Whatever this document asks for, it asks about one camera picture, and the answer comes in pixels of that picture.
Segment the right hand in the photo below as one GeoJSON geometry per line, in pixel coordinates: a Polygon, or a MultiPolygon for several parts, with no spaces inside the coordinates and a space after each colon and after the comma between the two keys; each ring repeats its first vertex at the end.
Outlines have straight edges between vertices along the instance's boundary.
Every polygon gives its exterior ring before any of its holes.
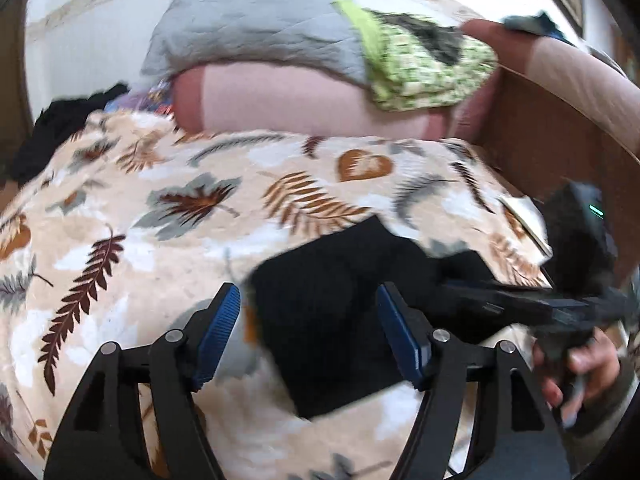
{"type": "Polygon", "coordinates": [[[548,371],[546,355],[538,342],[533,346],[535,375],[550,408],[558,408],[563,426],[568,428],[577,418],[582,404],[591,401],[614,385],[620,374],[620,359],[614,342],[600,328],[595,328],[588,344],[570,350],[565,369],[580,376],[585,382],[582,391],[565,401],[555,376],[548,371]]]}

